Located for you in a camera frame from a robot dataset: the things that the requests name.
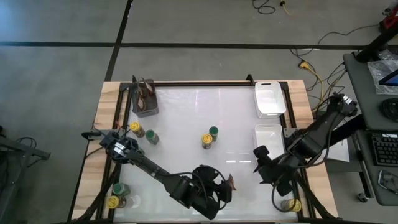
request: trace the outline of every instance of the gray floor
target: gray floor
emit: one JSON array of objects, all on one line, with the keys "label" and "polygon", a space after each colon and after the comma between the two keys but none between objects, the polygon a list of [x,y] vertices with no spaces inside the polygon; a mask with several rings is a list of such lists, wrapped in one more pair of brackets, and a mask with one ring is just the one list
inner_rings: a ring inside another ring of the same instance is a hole
[{"label": "gray floor", "polygon": [[127,0],[0,1],[0,41],[114,42]]},{"label": "gray floor", "polygon": [[0,47],[0,123],[51,152],[32,166],[16,199],[16,220],[65,221],[72,204],[111,48]]},{"label": "gray floor", "polygon": [[[377,24],[390,0],[279,1],[271,15],[260,15],[251,0],[137,0],[123,42],[191,42],[234,44],[316,44],[330,31],[349,32]],[[349,37],[327,37],[322,44],[363,45],[378,35],[377,27]]]},{"label": "gray floor", "polygon": [[[135,0],[123,42],[315,44],[332,30],[377,24],[389,2],[289,1],[294,16],[287,16],[278,1],[271,1],[277,11],[265,16],[246,0]],[[0,41],[114,42],[125,5],[126,0],[0,0]],[[373,27],[349,37],[331,35],[322,44],[362,45],[377,35]],[[314,50],[304,58],[326,78],[347,52]],[[87,144],[80,133],[93,121],[111,53],[112,48],[95,47],[0,47],[0,124],[10,138],[35,137],[39,148],[52,153],[49,161],[28,170],[14,220],[67,218]],[[304,79],[310,86],[315,78],[297,68],[299,62],[288,50],[121,48],[112,80],[130,80],[131,75],[241,80],[250,73],[255,79]],[[347,76],[340,85],[355,98]],[[309,93],[319,94],[319,85]],[[314,98],[310,102],[317,104]],[[357,175],[331,173],[330,182],[340,217],[396,223],[395,207],[356,201],[354,194],[362,191]]]}]

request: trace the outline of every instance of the white plastic bin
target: white plastic bin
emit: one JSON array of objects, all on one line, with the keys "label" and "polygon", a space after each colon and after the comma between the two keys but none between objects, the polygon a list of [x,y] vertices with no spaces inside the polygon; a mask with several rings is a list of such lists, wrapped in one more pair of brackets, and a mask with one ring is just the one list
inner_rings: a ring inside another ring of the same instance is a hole
[{"label": "white plastic bin", "polygon": [[269,157],[275,159],[284,153],[282,126],[279,124],[258,124],[254,128],[254,147],[266,146]]},{"label": "white plastic bin", "polygon": [[279,82],[257,82],[254,90],[259,118],[278,118],[285,113],[285,100]]}]

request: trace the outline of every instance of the yellow label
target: yellow label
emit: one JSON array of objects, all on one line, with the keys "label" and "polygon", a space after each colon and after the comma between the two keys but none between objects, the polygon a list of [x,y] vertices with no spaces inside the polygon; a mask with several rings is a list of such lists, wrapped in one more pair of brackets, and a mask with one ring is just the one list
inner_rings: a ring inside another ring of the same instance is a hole
[{"label": "yellow label", "polygon": [[[291,208],[294,204],[294,199],[290,199],[288,202],[289,208]],[[294,205],[294,208],[292,209],[292,212],[299,212],[301,210],[301,203],[299,200],[296,200],[296,204]]]},{"label": "yellow label", "polygon": [[130,129],[131,131],[138,131],[140,128],[139,123],[138,122],[133,122],[130,124]]},{"label": "yellow label", "polygon": [[209,144],[213,141],[213,137],[209,134],[204,134],[201,140],[203,141],[203,143]]},{"label": "yellow label", "polygon": [[110,196],[108,199],[108,207],[110,209],[117,208],[119,206],[120,200],[117,196]]}]

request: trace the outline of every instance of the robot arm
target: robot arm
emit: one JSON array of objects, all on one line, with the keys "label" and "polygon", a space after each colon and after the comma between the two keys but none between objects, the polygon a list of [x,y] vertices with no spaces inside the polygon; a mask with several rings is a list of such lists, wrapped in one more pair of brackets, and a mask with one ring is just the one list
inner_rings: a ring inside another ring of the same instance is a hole
[{"label": "robot arm", "polygon": [[[297,171],[322,163],[323,161],[318,164],[315,162],[321,156],[322,150],[326,149],[326,153],[328,152],[333,130],[345,117],[354,116],[358,110],[356,102],[344,94],[334,94],[327,100],[329,105],[324,115],[285,140],[286,152],[283,155],[271,159],[265,146],[253,151],[258,162],[255,172],[263,179],[261,184],[272,184],[281,196],[285,196],[292,191],[290,181],[297,180],[303,189],[307,189],[306,195],[310,195],[309,199],[316,200],[309,187],[303,186],[304,181],[299,180],[300,175]],[[321,206],[319,201],[313,204]]]},{"label": "robot arm", "polygon": [[[174,200],[186,208],[193,207],[208,219],[214,219],[220,208],[220,201],[229,203],[232,197],[232,188],[227,180],[216,169],[200,165],[192,173],[170,174],[150,159],[138,147],[135,139],[117,132],[109,132],[100,145],[106,149],[112,160],[117,164],[132,164],[138,166],[165,187],[166,192]],[[214,179],[220,175],[223,178],[220,184]]]}]

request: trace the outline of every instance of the computer monitor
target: computer monitor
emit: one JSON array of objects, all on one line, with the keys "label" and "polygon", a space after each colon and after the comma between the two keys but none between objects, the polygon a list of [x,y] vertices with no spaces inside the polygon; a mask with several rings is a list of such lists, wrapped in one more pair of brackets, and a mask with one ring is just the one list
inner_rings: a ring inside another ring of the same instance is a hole
[{"label": "computer monitor", "polygon": [[379,81],[379,85],[398,86],[398,69]]}]

